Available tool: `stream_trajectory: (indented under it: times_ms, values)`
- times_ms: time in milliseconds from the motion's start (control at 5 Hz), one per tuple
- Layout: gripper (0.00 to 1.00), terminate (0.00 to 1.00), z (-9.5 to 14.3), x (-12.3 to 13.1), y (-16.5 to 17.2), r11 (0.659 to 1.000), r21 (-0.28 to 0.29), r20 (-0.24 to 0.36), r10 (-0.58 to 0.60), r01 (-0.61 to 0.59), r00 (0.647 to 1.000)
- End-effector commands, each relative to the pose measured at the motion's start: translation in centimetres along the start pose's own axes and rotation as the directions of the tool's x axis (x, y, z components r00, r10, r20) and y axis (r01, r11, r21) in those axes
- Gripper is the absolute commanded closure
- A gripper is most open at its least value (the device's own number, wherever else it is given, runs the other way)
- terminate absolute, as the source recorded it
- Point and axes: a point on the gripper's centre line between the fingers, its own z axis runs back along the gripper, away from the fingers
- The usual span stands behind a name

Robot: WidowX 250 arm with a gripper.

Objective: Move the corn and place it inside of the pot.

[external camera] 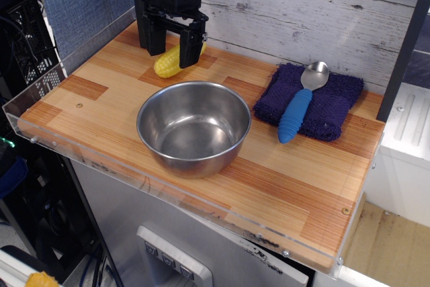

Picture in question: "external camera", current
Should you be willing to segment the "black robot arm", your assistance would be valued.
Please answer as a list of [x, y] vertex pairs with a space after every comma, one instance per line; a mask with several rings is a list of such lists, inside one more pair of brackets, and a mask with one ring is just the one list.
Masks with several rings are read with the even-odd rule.
[[165, 52], [166, 33], [180, 36], [179, 67], [199, 61], [206, 37], [208, 16], [200, 11], [202, 0], [141, 0], [141, 45], [151, 56]]

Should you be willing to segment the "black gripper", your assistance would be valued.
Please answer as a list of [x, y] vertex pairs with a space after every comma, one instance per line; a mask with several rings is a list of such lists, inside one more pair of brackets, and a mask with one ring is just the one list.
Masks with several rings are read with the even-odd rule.
[[179, 67], [185, 69], [200, 59], [206, 41], [208, 17], [200, 11], [202, 0], [158, 0], [152, 16], [144, 17], [144, 38], [151, 56], [165, 52], [167, 29], [180, 33]]

